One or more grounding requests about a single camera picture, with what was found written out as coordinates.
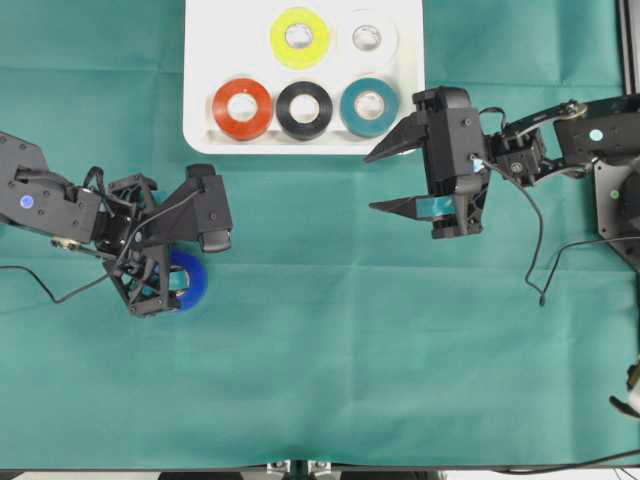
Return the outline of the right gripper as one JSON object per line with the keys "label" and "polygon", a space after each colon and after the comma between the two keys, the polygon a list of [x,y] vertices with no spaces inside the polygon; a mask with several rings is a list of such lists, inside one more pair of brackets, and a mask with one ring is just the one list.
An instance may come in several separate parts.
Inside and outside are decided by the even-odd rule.
{"label": "right gripper", "polygon": [[[482,214],[492,173],[525,187],[542,172],[543,140],[540,131],[524,134],[504,124],[494,134],[482,130],[481,115],[499,113],[498,107],[480,110],[468,92],[458,87],[437,87],[412,96],[415,112],[404,117],[364,157],[367,164],[412,150],[423,153],[427,194],[372,202],[385,213],[432,224],[435,239],[450,239],[482,232]],[[485,160],[486,180],[481,193],[456,196],[455,180],[470,168],[475,153]]]}

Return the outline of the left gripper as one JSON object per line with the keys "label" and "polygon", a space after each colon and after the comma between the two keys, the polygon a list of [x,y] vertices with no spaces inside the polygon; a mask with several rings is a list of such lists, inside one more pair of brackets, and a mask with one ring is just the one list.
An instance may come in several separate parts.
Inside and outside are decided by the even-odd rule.
{"label": "left gripper", "polygon": [[112,184],[110,195],[132,208],[132,225],[111,225],[96,242],[101,252],[111,255],[103,266],[129,313],[137,317],[178,312],[176,298],[188,293],[188,272],[170,268],[171,250],[185,242],[200,248],[193,203],[200,193],[196,182],[186,176],[162,203],[156,202],[155,189],[150,180],[134,177]]}

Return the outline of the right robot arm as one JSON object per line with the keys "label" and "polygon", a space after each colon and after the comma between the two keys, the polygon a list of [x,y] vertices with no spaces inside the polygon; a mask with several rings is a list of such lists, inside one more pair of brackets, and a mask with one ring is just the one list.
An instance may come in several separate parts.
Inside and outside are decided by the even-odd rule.
{"label": "right robot arm", "polygon": [[413,96],[415,110],[366,156],[368,163],[420,150],[424,195],[371,208],[430,222],[435,239],[479,234],[495,168],[533,187],[546,177],[593,175],[598,234],[633,269],[639,267],[639,98],[570,100],[486,134],[468,92],[438,87]]}

